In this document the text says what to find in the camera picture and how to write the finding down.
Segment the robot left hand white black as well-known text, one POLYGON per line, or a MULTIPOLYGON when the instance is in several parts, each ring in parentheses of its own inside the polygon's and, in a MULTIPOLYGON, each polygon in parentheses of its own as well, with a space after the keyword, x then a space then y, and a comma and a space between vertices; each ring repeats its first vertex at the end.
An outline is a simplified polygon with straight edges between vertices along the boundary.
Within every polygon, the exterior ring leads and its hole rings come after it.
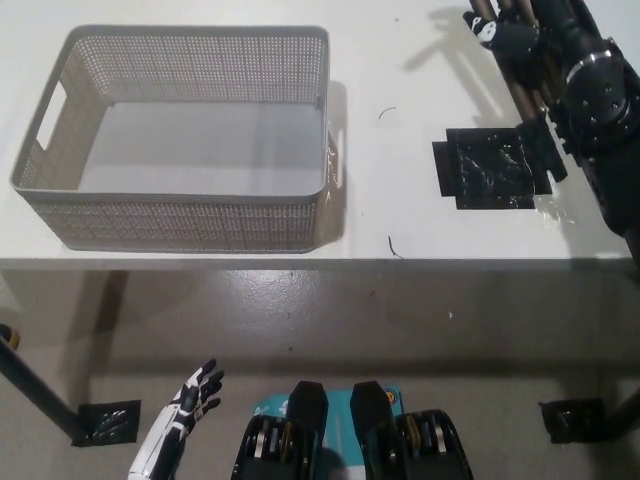
POLYGON ((215 358, 197 369, 160 410, 128 471, 128 479, 175 479, 188 437, 221 399, 224 371, 215 358))

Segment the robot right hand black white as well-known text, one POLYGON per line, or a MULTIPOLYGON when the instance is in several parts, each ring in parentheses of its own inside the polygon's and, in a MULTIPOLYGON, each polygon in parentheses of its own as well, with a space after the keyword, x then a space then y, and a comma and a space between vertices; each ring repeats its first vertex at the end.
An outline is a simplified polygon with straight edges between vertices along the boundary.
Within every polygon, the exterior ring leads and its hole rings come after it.
POLYGON ((488 19, 475 12, 463 14, 479 43, 512 60, 525 60, 549 52, 566 76, 582 66, 611 55, 586 5, 578 1, 532 1, 536 21, 529 24, 513 13, 488 19))

